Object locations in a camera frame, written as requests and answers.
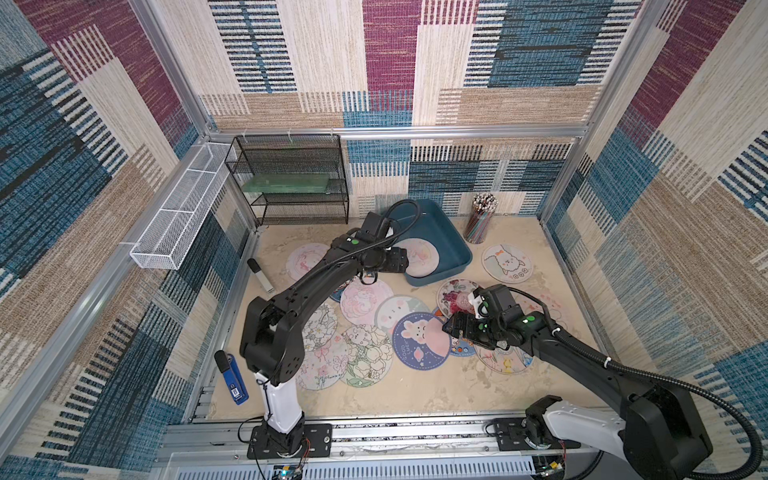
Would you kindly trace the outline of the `navy bunny coaster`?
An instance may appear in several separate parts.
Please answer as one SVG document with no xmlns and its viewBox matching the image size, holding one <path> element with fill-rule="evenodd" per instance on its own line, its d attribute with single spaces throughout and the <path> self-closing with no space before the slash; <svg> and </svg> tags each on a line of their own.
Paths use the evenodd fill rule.
<svg viewBox="0 0 768 480">
<path fill-rule="evenodd" d="M 429 312 L 405 315 L 394 327 L 392 344 L 398 359 L 411 369 L 429 371 L 450 356 L 451 340 L 441 318 Z"/>
</svg>

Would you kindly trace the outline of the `green flower outline coaster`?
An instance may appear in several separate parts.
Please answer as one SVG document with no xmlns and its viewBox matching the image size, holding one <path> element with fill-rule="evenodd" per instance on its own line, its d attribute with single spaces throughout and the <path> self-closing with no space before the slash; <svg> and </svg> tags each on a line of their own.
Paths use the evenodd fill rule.
<svg viewBox="0 0 768 480">
<path fill-rule="evenodd" d="M 372 325 L 351 326 L 342 338 L 348 358 L 343 378 L 347 385 L 370 387 L 388 374 L 394 358 L 388 333 Z"/>
</svg>

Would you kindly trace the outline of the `pale pink unicorn coaster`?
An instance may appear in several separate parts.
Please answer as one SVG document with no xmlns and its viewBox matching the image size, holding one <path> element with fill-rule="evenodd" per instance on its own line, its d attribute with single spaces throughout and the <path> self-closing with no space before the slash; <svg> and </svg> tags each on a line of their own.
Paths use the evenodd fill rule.
<svg viewBox="0 0 768 480">
<path fill-rule="evenodd" d="M 409 265 L 406 273 L 415 278 L 431 275 L 439 265 L 439 253 L 429 241 L 420 238 L 407 238 L 395 244 L 405 249 Z"/>
</svg>

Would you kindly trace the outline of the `green bunny coaster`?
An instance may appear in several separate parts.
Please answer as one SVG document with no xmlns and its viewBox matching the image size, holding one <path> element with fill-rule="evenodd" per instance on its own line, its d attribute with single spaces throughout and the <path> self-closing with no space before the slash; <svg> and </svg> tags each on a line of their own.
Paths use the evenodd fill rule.
<svg viewBox="0 0 768 480">
<path fill-rule="evenodd" d="M 378 307 L 374 317 L 375 325 L 388 334 L 392 334 L 397 323 L 406 315 L 430 311 L 428 305 L 416 297 L 395 295 L 384 300 Z"/>
</svg>

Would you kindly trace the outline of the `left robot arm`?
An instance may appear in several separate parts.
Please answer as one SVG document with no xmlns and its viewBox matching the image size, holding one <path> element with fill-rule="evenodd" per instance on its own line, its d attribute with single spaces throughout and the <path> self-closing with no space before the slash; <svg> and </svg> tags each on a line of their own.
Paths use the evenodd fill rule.
<svg viewBox="0 0 768 480">
<path fill-rule="evenodd" d="M 336 237 L 319 262 L 292 286 L 269 299 L 257 297 L 246 310 L 239 355 L 261 388 L 265 414 L 254 430 L 257 440 L 286 453 L 306 444 L 305 413 L 294 377 L 304 358 L 303 329 L 312 314 L 342 284 L 366 273 L 403 273 L 407 253 L 395 244 L 421 217 L 415 208 L 410 223 L 399 226 L 393 208 L 370 212 L 363 225 Z"/>
</svg>

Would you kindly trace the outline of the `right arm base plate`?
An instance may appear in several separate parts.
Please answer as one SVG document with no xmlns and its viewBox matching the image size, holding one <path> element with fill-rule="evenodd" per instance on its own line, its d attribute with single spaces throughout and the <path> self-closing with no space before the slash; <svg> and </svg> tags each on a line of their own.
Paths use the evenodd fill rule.
<svg viewBox="0 0 768 480">
<path fill-rule="evenodd" d="M 554 437 L 536 437 L 525 426 L 523 417 L 503 417 L 492 419 L 484 426 L 487 436 L 496 440 L 499 451 L 534 451 L 559 450 L 570 451 L 579 449 L 582 444 L 572 440 L 556 439 Z"/>
</svg>

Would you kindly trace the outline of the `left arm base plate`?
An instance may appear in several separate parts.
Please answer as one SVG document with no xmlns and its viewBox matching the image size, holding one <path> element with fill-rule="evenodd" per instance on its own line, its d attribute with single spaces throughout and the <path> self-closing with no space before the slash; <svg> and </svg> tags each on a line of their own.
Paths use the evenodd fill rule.
<svg viewBox="0 0 768 480">
<path fill-rule="evenodd" d="M 247 448 L 250 460 L 299 458 L 327 458 L 331 454 L 333 426 L 330 423 L 299 422 L 289 433 L 278 432 L 269 425 L 256 426 Z"/>
</svg>

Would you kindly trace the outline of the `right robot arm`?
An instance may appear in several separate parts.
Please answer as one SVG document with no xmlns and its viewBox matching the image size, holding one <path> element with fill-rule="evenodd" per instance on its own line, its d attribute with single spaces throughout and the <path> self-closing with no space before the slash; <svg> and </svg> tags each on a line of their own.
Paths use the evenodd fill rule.
<svg viewBox="0 0 768 480">
<path fill-rule="evenodd" d="M 469 311 L 452 314 L 443 331 L 489 350 L 518 348 L 557 367 L 597 395 L 611 414 L 576 407 L 547 395 L 525 411 L 521 425 L 536 448 L 572 440 L 625 460 L 644 479 L 685 479 L 713 446 L 688 390 L 624 373 L 608 357 L 555 322 L 545 302 L 526 312 L 519 289 L 497 284 L 468 296 Z"/>
</svg>

